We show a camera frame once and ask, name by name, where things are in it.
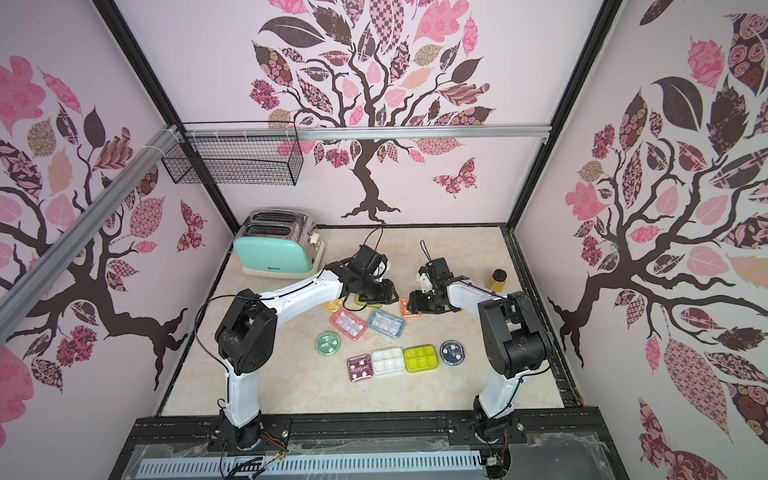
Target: floor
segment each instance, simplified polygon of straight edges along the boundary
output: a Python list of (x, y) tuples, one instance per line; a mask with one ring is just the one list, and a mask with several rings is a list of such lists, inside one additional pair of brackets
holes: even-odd
[[(370, 230), (325, 229), (323, 264), (353, 255)], [(372, 238), (378, 238), (378, 232)], [(493, 270), (506, 270), (508, 281), (504, 293), (520, 290), (515, 268), (509, 257), (501, 231), (497, 227), (388, 228), (378, 251), (391, 263), (386, 274), (401, 298), (416, 290), (416, 272), (426, 263), (419, 241), (424, 240), (432, 258), (444, 257), (455, 275), (465, 275), (485, 284)], [(240, 260), (230, 256), (215, 295), (237, 293), (246, 288), (254, 292), (274, 290), (293, 283), (292, 280), (249, 276), (241, 270)], [(215, 354), (214, 332), (230, 305), (230, 299), (214, 300), (200, 325), (200, 341)], [(351, 308), (356, 308), (349, 300)], [(397, 303), (384, 306), (398, 314)], [(372, 309), (357, 315), (367, 320)], [(274, 353), (260, 370), (259, 401), (264, 413), (321, 412), (396, 412), (418, 410), (471, 409), (472, 402), (488, 378), (491, 366), (485, 358), (482, 332), (478, 319), (467, 312), (423, 315), (406, 319), (399, 339), (392, 339), (372, 329), (356, 342), (341, 336), (340, 350), (321, 356), (315, 349), (318, 335), (335, 330), (329, 322), (331, 314), (322, 306), (290, 320), (277, 330)], [(434, 370), (419, 373), (394, 373), (351, 383), (346, 360), (375, 349), (432, 344), (436, 348), (446, 340), (457, 340), (464, 346), (466, 360), (458, 366), (442, 361)], [(223, 369), (193, 343), (162, 415), (215, 415), (217, 399), (226, 398)], [(563, 403), (551, 372), (531, 377), (517, 402), (520, 409), (561, 408)]]

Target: butterfly decal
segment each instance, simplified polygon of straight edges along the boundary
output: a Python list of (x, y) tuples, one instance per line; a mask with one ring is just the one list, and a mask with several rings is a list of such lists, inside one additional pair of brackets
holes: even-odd
[(445, 191), (449, 194), (453, 194), (453, 197), (456, 198), (456, 194), (462, 191), (462, 185), (464, 185), (464, 187), (478, 187), (475, 185), (477, 177), (472, 173), (473, 171), (475, 171), (474, 157), (470, 158), (462, 165), (461, 169), (458, 171), (457, 177), (454, 177), (453, 175), (438, 175), (437, 177), (432, 178), (432, 181), (441, 187), (445, 187)]
[(187, 231), (181, 235), (179, 243), (176, 245), (176, 251), (181, 252), (190, 247), (198, 248), (205, 247), (203, 245), (203, 236), (198, 230), (202, 230), (205, 222), (200, 214), (196, 214), (192, 211), (189, 205), (181, 201), (181, 216), (184, 217), (184, 222), (187, 223)]

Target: mint green toaster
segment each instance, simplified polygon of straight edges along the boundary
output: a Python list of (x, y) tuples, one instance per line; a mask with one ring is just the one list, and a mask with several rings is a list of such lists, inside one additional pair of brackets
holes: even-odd
[(312, 217), (291, 210), (252, 211), (234, 241), (243, 272), (277, 278), (314, 275), (325, 247)]

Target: yellow tray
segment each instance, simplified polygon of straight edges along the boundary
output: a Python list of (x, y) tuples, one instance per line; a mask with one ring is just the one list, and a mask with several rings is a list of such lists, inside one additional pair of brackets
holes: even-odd
[(424, 372), (437, 368), (437, 352), (431, 345), (413, 346), (403, 352), (409, 373)]

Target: wire basket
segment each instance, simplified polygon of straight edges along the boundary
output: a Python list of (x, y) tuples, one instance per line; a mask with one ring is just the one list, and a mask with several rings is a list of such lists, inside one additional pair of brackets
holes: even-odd
[[(274, 134), (267, 129), (187, 130), (184, 141), (197, 152), (217, 184), (296, 185), (304, 161), (296, 125), (291, 121), (247, 123), (269, 123), (279, 130)], [(165, 154), (163, 164), (174, 183), (201, 183), (182, 144)]]

